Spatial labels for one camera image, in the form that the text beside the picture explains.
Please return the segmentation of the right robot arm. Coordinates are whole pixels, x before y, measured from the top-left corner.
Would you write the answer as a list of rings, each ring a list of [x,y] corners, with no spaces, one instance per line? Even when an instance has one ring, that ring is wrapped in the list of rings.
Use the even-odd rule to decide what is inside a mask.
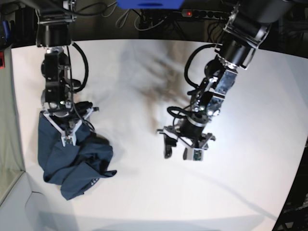
[[[74,0],[48,0],[36,10],[38,33],[36,45],[46,50],[41,64],[45,89],[41,95],[42,116],[60,133],[63,145],[77,142],[82,125],[94,130],[89,116],[98,110],[91,102],[74,102],[74,95],[82,91],[89,77],[89,63],[83,50],[72,41],[69,25],[81,15]],[[81,55],[85,67],[83,81],[73,79],[69,46]]]

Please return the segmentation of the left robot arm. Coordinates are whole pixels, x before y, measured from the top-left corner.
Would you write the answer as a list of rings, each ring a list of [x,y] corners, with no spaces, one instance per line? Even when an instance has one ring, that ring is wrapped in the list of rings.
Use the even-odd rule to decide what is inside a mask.
[[[293,5],[293,0],[242,0],[229,15],[223,29],[225,35],[217,44],[197,48],[189,57],[184,78],[194,89],[187,94],[190,104],[185,108],[170,106],[167,112],[178,121],[157,130],[164,136],[164,157],[172,156],[172,149],[181,142],[183,159],[201,161],[212,133],[203,131],[219,115],[227,92],[235,83],[238,68],[246,70],[255,52],[268,36],[272,23],[283,16]],[[216,56],[205,66],[205,77],[200,84],[193,83],[188,70],[196,54],[203,49],[215,48]]]

